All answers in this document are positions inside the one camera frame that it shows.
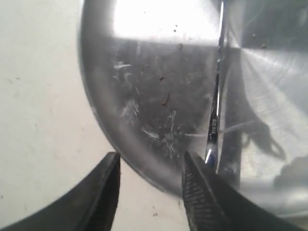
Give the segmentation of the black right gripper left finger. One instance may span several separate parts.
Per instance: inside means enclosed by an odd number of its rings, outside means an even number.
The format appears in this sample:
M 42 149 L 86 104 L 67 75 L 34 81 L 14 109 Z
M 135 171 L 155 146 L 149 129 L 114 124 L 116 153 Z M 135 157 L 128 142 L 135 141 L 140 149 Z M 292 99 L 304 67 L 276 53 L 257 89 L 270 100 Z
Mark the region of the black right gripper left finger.
M 5 231 L 110 231 L 119 200 L 120 155 L 109 152 L 73 189 Z

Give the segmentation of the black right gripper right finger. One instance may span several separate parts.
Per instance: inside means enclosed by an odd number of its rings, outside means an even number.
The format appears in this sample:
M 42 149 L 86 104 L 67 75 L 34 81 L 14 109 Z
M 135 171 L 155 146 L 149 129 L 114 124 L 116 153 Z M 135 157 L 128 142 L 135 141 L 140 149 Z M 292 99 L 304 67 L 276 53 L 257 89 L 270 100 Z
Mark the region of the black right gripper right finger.
M 300 231 L 252 203 L 195 153 L 183 156 L 182 198 L 192 231 Z

